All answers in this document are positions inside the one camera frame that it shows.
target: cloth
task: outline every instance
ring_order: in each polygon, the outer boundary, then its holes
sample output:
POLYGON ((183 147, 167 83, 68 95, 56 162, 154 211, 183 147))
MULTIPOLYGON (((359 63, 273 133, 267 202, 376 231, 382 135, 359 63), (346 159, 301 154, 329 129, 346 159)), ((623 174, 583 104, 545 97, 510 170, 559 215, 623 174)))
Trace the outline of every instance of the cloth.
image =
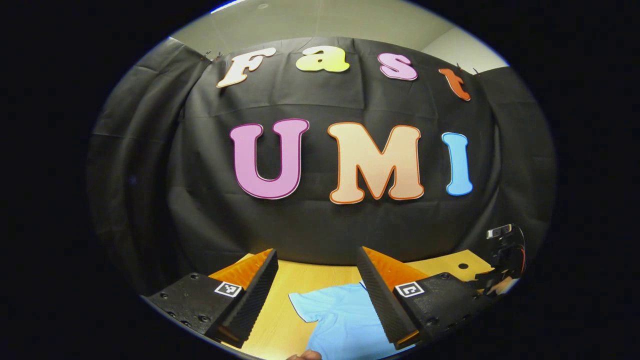
POLYGON ((414 346, 397 351, 388 342, 362 281, 291 293, 289 300, 302 320, 318 322, 307 348, 323 360, 382 359, 414 346))

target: wooden table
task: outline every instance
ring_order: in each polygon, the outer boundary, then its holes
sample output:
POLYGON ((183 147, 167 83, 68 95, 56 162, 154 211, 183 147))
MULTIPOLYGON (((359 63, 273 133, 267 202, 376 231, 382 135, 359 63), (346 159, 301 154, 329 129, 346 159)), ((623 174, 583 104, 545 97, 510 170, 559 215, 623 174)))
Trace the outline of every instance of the wooden table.
MULTIPOLYGON (((469 250, 407 264, 427 275, 449 272, 462 281, 471 281, 476 274, 493 270, 469 250), (460 268, 458 265, 462 263, 468 267, 460 268)), ((293 309, 288 295, 355 284, 360 280, 360 273, 355 266, 313 265, 278 260, 278 273, 249 340, 242 349, 223 344, 265 360, 285 360, 293 354, 300 355, 306 350, 309 336, 317 322, 304 322, 293 309)))

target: cutout letter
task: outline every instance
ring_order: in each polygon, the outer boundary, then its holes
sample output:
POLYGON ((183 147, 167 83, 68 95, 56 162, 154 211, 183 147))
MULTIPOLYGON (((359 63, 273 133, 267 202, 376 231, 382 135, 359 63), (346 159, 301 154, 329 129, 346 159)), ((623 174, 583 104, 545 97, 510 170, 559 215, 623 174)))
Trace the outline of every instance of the cutout letter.
POLYGON ((464 90, 462 90, 461 85, 464 84, 465 82, 462 81, 462 79, 460 79, 456 74, 454 74, 453 71, 449 69, 440 69, 438 71, 439 73, 447 77, 447 81, 449 82, 449 87, 451 87, 451 90, 453 90, 453 92, 460 99, 463 99, 466 101, 471 100, 471 95, 469 95, 468 92, 465 92, 464 90))
POLYGON ((474 186, 469 180, 467 163, 467 137, 456 133, 442 134, 442 141, 449 147, 451 160, 451 182, 447 185, 447 193, 453 196, 466 195, 474 186))
POLYGON ((258 175, 256 143, 262 135, 258 124, 240 125, 231 130, 234 141, 234 165, 238 185, 249 195, 261 199, 281 199, 296 190, 300 183, 300 152, 302 133, 309 129, 303 119, 285 119, 273 124, 280 135, 280 175, 263 179, 258 175))
POLYGON ((392 199, 417 199, 424 194, 418 166, 420 130, 394 127, 382 152, 364 126, 356 122, 333 124, 327 132, 338 141, 338 188, 329 196, 332 202, 355 204, 364 199, 364 191, 358 187, 358 171, 376 200, 382 197, 394 172, 394 185, 389 190, 392 199))
POLYGON ((346 53, 335 46, 314 46, 305 49, 303 57, 296 61, 296 67, 302 71, 327 70, 342 72, 349 68, 345 62, 346 53))
POLYGON ((249 71, 254 71, 262 63, 263 56, 272 56, 275 53, 275 47, 270 47, 268 49, 256 50, 232 58, 232 63, 227 71, 227 75, 218 82, 216 87, 223 88, 225 86, 242 83, 247 77, 247 75, 244 74, 245 69, 249 68, 249 71))
POLYGON ((400 80, 415 80, 418 73, 411 65, 411 60, 404 55, 382 53, 378 55, 378 61, 382 64, 380 71, 388 78, 400 80))

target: light blue shirt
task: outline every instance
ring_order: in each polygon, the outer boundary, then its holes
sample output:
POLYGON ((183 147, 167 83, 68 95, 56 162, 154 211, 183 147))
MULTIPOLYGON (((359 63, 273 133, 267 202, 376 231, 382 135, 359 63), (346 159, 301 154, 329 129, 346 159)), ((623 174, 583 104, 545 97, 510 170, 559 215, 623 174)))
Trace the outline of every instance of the light blue shirt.
POLYGON ((388 342, 362 281, 291 293, 289 300, 302 320, 318 322, 307 348, 323 360, 377 360, 413 347, 397 351, 388 342))

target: pink letter u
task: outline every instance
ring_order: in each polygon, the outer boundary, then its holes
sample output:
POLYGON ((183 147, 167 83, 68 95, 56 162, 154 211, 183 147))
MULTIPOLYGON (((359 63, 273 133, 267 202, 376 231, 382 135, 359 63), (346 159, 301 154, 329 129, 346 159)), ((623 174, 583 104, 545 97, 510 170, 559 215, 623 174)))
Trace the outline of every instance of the pink letter u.
POLYGON ((273 180, 258 174, 256 144, 262 135, 259 124, 240 125, 231 130, 234 141, 234 166, 238 185, 249 195, 261 199, 281 199, 289 196, 300 183, 302 134, 309 129, 303 119, 285 119, 273 124, 280 135, 280 175, 273 180))

